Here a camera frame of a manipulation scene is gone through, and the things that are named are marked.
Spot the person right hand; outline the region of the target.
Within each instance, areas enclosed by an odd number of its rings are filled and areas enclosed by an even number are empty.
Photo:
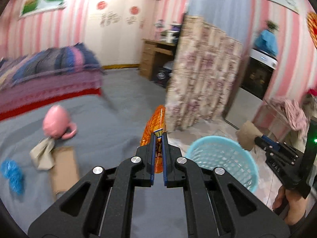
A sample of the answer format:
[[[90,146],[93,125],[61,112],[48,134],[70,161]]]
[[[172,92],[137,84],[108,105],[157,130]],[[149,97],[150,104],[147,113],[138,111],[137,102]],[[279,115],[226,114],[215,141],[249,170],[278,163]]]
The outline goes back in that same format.
[[[288,213],[284,221],[287,225],[293,226],[305,216],[307,199],[303,198],[298,191],[287,190],[281,186],[272,204],[272,209],[275,210],[281,207],[284,199],[286,199],[289,204]]]

